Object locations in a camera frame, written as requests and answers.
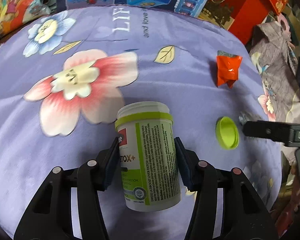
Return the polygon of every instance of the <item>floral bedding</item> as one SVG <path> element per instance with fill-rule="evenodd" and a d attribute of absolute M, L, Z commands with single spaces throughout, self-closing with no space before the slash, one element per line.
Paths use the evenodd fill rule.
<path fill-rule="evenodd" d="M 215 85 L 218 50 L 243 57 L 233 89 Z M 108 148 L 117 111 L 138 101 L 165 103 L 174 136 L 216 168 L 241 168 L 270 208 L 281 184 L 280 146 L 245 138 L 238 119 L 242 112 L 271 119 L 263 95 L 245 47 L 210 23 L 127 6 L 41 18 L 0 47 L 0 225 L 12 237 L 51 169 L 79 167 Z M 222 116 L 239 128 L 235 150 L 223 150 L 215 137 Z M 194 206 L 189 196 L 195 193 L 180 186 L 176 206 L 135 212 L 125 206 L 117 169 L 112 185 L 99 193 L 110 238 L 184 239 Z M 80 237 L 75 190 L 72 214 Z M 220 192 L 215 236 L 221 220 Z"/>

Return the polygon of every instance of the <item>green lid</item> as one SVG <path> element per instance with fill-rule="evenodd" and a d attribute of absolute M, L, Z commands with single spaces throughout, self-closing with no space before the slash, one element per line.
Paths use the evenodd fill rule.
<path fill-rule="evenodd" d="M 219 144 L 226 150 L 233 150 L 239 144 L 239 132 L 234 121 L 224 116 L 217 121 L 216 136 Z"/>

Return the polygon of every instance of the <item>red box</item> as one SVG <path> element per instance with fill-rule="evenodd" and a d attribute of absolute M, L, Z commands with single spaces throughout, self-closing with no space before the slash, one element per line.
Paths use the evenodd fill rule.
<path fill-rule="evenodd" d="M 270 11 L 280 14 L 288 0 L 225 0 L 220 6 L 233 7 L 234 22 L 228 29 L 243 44 L 252 37 L 255 25 L 262 23 Z"/>

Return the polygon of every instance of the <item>metal bolt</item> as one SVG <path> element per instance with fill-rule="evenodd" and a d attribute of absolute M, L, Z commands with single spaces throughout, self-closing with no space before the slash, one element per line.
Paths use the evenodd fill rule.
<path fill-rule="evenodd" d="M 54 174 L 57 174 L 57 173 L 59 173 L 60 171 L 61 171 L 61 168 L 60 168 L 60 167 L 54 167 L 53 170 L 52 170 L 52 172 L 53 172 Z"/>
<path fill-rule="evenodd" d="M 203 168 L 208 166 L 207 162 L 205 162 L 205 161 L 199 161 L 198 165 Z"/>
<path fill-rule="evenodd" d="M 234 173 L 234 174 L 237 174 L 237 175 L 240 175 L 240 174 L 241 174 L 241 170 L 238 169 L 238 168 L 234 168 L 234 169 L 233 169 L 233 173 Z"/>
<path fill-rule="evenodd" d="M 95 166 L 96 164 L 97 164 L 97 162 L 95 160 L 88 161 L 88 166 L 90 166 L 90 167 Z"/>

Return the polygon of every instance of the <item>candy wrapper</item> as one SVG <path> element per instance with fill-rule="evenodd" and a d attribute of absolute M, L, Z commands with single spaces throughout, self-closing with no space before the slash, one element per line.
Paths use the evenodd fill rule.
<path fill-rule="evenodd" d="M 239 78 L 239 67 L 242 61 L 241 56 L 232 55 L 219 50 L 217 56 L 218 80 L 217 86 L 227 83 L 232 88 L 234 82 Z"/>

